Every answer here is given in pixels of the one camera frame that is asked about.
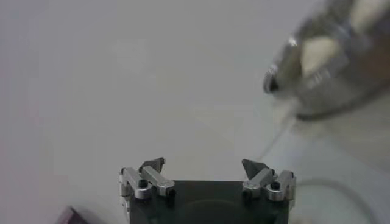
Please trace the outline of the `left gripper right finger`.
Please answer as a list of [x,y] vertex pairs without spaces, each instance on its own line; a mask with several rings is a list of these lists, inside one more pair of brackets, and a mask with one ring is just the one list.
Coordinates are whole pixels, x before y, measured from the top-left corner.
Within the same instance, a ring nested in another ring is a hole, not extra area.
[[242,182],[242,196],[246,203],[264,197],[273,202],[287,201],[289,209],[296,203],[296,176],[290,170],[277,173],[265,163],[243,159],[247,180]]

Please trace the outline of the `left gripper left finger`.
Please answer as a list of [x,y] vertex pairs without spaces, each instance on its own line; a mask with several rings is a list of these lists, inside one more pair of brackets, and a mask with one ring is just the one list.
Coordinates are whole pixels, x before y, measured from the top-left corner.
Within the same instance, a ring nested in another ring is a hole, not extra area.
[[164,164],[164,157],[159,157],[145,161],[138,169],[123,167],[119,171],[119,201],[126,213],[130,213],[131,199],[148,200],[153,189],[168,200],[176,196],[175,182],[161,174]]

